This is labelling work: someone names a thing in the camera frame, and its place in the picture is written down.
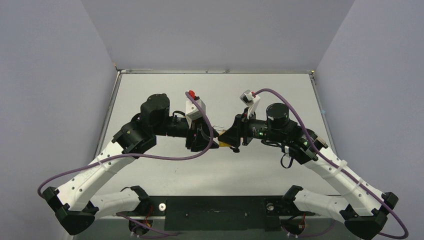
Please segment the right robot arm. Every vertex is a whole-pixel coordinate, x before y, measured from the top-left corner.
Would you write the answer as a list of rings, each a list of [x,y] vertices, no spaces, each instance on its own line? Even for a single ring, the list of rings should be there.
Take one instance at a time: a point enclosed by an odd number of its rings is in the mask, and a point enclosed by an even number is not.
[[[398,197],[360,178],[320,136],[291,120],[286,104],[273,103],[265,112],[266,119],[260,120],[246,108],[235,116],[233,125],[219,136],[219,141],[238,149],[258,139],[264,145],[280,148],[291,160],[319,175],[337,191],[336,196],[329,196],[293,185],[282,199],[287,213],[311,212],[330,217],[363,240],[381,234]]]

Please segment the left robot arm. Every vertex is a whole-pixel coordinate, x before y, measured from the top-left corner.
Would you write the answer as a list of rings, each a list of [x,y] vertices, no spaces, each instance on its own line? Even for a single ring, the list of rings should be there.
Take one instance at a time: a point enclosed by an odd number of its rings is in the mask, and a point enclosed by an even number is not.
[[[121,127],[89,165],[72,170],[73,177],[61,186],[41,184],[39,195],[69,235],[82,233],[103,217],[117,213],[143,215],[152,208],[149,195],[138,185],[104,195],[98,195],[98,190],[136,159],[147,158],[158,136],[184,138],[193,158],[219,147],[215,142],[219,134],[206,116],[204,103],[191,91],[186,96],[187,111],[181,117],[170,115],[166,94],[149,96],[139,113]]]

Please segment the yellow padlock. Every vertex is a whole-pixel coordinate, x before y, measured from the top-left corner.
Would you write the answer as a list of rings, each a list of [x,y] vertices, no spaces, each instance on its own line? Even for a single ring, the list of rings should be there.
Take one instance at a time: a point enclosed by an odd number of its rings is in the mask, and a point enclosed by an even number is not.
[[[226,130],[224,129],[223,131],[221,131],[220,133],[219,133],[219,135],[221,136],[222,134],[224,134],[226,132]],[[219,140],[218,141],[218,144],[219,144],[219,147],[220,148],[230,148],[230,147],[232,147],[230,144],[228,144],[228,143],[225,143],[225,142],[223,142],[223,141],[221,141],[221,140]]]

